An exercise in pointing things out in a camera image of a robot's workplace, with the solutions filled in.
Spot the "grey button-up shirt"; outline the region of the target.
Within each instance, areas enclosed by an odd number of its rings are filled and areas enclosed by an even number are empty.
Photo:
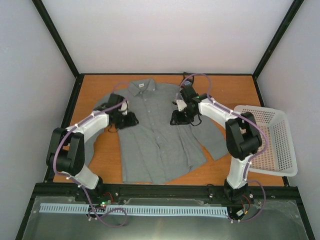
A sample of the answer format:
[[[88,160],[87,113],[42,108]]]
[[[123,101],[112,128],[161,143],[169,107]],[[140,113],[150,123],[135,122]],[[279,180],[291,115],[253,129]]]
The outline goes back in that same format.
[[[221,131],[206,116],[194,124],[170,125],[178,85],[152,78],[131,81],[115,93],[126,97],[138,125],[118,130],[122,180],[164,184],[228,154]]]

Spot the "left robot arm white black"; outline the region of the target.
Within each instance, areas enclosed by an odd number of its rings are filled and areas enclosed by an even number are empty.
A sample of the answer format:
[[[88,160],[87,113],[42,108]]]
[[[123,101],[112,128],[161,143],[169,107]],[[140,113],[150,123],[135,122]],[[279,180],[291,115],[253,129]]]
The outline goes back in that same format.
[[[85,164],[86,142],[109,126],[122,130],[138,123],[136,115],[129,111],[128,99],[111,93],[107,102],[94,108],[80,122],[53,130],[46,163],[55,175],[72,180],[79,188],[86,190],[92,201],[99,201],[104,195],[103,180]]]

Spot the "blue brooch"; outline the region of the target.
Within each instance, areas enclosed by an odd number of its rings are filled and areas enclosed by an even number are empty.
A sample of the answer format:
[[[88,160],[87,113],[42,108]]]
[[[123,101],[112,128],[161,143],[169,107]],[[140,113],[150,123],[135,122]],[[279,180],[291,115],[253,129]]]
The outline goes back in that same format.
[[[191,86],[191,85],[192,85],[192,83],[191,83],[190,81],[185,81],[185,82],[184,82],[184,86],[185,86],[185,87]]]

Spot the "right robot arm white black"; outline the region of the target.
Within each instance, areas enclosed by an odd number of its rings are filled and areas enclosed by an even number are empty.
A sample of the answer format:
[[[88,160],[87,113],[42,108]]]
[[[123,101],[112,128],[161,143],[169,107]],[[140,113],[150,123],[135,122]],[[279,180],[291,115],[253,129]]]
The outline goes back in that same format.
[[[173,104],[170,125],[193,125],[195,117],[210,118],[225,129],[226,148],[231,155],[230,170],[224,181],[226,200],[237,201],[247,191],[252,158],[262,146],[262,131],[252,113],[239,113],[217,102],[207,93],[199,95],[192,86],[183,87]]]

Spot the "black brooch box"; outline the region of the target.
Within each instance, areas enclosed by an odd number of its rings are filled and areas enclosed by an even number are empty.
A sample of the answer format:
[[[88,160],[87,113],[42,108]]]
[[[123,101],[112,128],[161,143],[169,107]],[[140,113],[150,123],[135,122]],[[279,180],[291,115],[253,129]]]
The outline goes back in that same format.
[[[183,79],[182,79],[182,82],[181,82],[181,87],[182,88],[186,87],[185,86],[185,81],[190,81],[192,83],[192,85],[193,85],[194,81],[195,81],[195,77],[191,73],[183,72]]]

